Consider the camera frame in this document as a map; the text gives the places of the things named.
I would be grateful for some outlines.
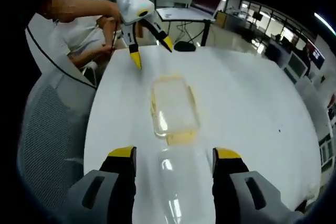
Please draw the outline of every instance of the white table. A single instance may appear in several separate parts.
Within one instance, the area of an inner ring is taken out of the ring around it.
[[[317,195],[317,136],[300,95],[275,63],[209,47],[170,53],[161,46],[146,46],[140,53],[142,70],[131,61],[128,49],[114,53],[93,102],[84,154],[86,174],[99,169],[113,149],[138,148],[134,224],[166,223],[169,208],[162,203],[161,190],[168,154],[162,152],[166,143],[153,132],[150,91],[156,77],[177,72],[193,90],[201,122],[193,157],[187,153],[185,158],[186,164],[190,158],[194,164],[190,190],[183,187],[188,178],[176,181],[185,189],[178,195],[178,215],[194,216],[192,223],[215,223],[210,166],[217,146],[238,152],[249,170],[257,170],[280,190],[282,202],[292,210],[307,195]],[[168,188],[165,195],[173,190]]]
[[[208,38],[209,29],[211,22],[215,19],[209,13],[202,10],[196,9],[194,7],[190,8],[159,8],[156,9],[162,22],[169,22],[169,27],[167,34],[169,35],[170,24],[172,21],[186,21],[186,22],[199,22],[204,23],[204,31],[201,40],[201,46],[205,46],[206,40]]]

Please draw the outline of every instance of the transparent plastic container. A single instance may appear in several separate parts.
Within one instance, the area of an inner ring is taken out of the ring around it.
[[[173,145],[159,153],[158,158],[160,197],[166,223],[215,223],[209,222],[215,216],[211,185],[205,190],[201,182],[204,176],[212,179],[203,152],[194,145]]]
[[[152,89],[151,113],[154,132],[168,145],[191,142],[199,129],[191,88],[180,76],[160,77]]]

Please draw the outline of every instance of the person's hand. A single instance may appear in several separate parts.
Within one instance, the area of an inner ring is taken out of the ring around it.
[[[102,55],[111,55],[112,53],[112,45],[102,45],[102,47],[99,50],[99,53]]]
[[[111,12],[109,15],[110,17],[113,17],[117,23],[119,24],[122,23],[118,4],[110,2],[110,12]]]

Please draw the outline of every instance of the gray mesh chair back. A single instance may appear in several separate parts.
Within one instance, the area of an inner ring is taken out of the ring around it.
[[[83,176],[85,136],[95,92],[55,68],[44,73],[29,94],[17,168],[31,196],[47,210],[60,206],[67,190]]]

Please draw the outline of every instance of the black cable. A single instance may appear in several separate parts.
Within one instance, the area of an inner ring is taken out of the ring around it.
[[[52,64],[53,64],[59,71],[61,71],[62,73],[64,73],[64,74],[67,75],[68,77],[70,77],[70,78],[72,78],[72,79],[74,79],[74,80],[76,80],[76,81],[78,81],[78,82],[80,82],[80,83],[83,83],[83,84],[85,84],[85,85],[87,85],[87,86],[89,86],[89,87],[91,87],[91,88],[97,90],[97,88],[96,88],[95,86],[90,85],[90,84],[88,84],[88,83],[86,83],[86,82],[84,82],[84,81],[81,81],[81,80],[77,79],[76,77],[73,77],[72,75],[66,73],[63,69],[61,69],[56,63],[54,63],[54,61],[53,61],[53,60],[46,54],[46,52],[43,51],[43,49],[42,49],[42,48],[40,47],[40,45],[37,43],[36,39],[33,37],[32,32],[31,32],[30,29],[29,29],[29,26],[27,26],[27,31],[28,31],[28,33],[29,33],[31,39],[33,40],[33,42],[34,42],[35,45],[37,46],[37,48],[41,51],[42,54],[44,54],[45,57],[47,57],[47,59],[48,59],[48,60],[49,60],[49,61],[50,61],[50,62],[51,62],[51,63],[52,63]]]
[[[199,35],[201,35],[202,34],[202,32],[204,32],[204,29],[199,33],[199,34],[197,34],[194,38],[192,38],[191,40],[189,40],[188,42],[190,42],[190,41],[192,41],[192,40],[194,40],[194,39],[196,39]]]
[[[180,32],[180,34],[178,35],[178,37],[177,37],[177,39],[175,40],[175,42],[174,43],[176,43],[177,41],[179,41],[180,39],[182,39],[183,38],[183,36],[186,34],[186,33],[188,33],[187,31],[186,31],[186,25],[188,25],[188,24],[191,24],[192,22],[181,22],[181,24],[180,25],[177,25],[176,26],[176,28],[179,30],[179,31],[181,31]]]
[[[177,28],[178,30],[180,30],[181,32],[180,32],[180,34],[178,35],[178,37],[176,38],[176,40],[175,40],[174,43],[176,43],[176,42],[178,42],[180,39],[182,39],[183,36],[184,36],[184,34],[185,34],[185,31],[183,30],[183,22],[181,22],[180,25],[177,25],[176,28]]]
[[[114,28],[114,37],[113,37],[113,41],[112,41],[112,46],[111,46],[111,54],[112,54],[112,50],[113,50],[113,45],[114,45],[114,41],[115,41],[115,39],[116,39],[116,34],[117,34],[117,24],[118,24],[118,22],[116,22],[115,23],[116,25],[115,25],[115,28]],[[37,41],[36,41],[36,39],[33,37],[33,35],[32,35],[32,32],[30,31],[30,29],[29,29],[29,26],[27,26],[27,31],[28,31],[28,33],[29,33],[29,35],[30,35],[30,37],[31,37],[31,39],[33,40],[33,42],[35,43],[35,45],[37,46],[37,48],[41,51],[41,53],[59,70],[59,71],[61,71],[62,73],[64,73],[65,75],[67,75],[68,77],[70,77],[70,78],[72,78],[72,79],[74,79],[75,81],[78,81],[78,82],[80,82],[80,83],[82,83],[82,84],[85,84],[86,86],[89,86],[89,87],[91,87],[91,88],[93,88],[93,89],[95,89],[95,90],[97,90],[97,88],[95,87],[95,86],[93,86],[93,85],[90,85],[90,84],[88,84],[88,83],[86,83],[86,82],[84,82],[84,81],[82,81],[82,80],[79,80],[79,79],[77,79],[76,77],[73,77],[72,75],[70,75],[70,74],[68,74],[68,73],[66,73],[63,69],[61,69],[56,63],[54,63],[54,61],[46,54],[46,52],[44,52],[43,51],[43,49],[40,47],[40,45],[37,43]]]
[[[188,34],[188,37],[189,37],[189,39],[190,39],[188,42],[192,41],[192,43],[194,44],[194,41],[193,41],[193,39],[191,38],[190,34],[188,33],[186,26],[184,26],[184,30],[185,30],[185,32]]]
[[[117,35],[117,25],[118,25],[118,22],[116,21],[115,24],[116,25],[114,27],[114,37],[113,37],[112,46],[111,46],[111,54],[112,54],[112,50],[113,50],[114,40],[116,39],[116,35]]]

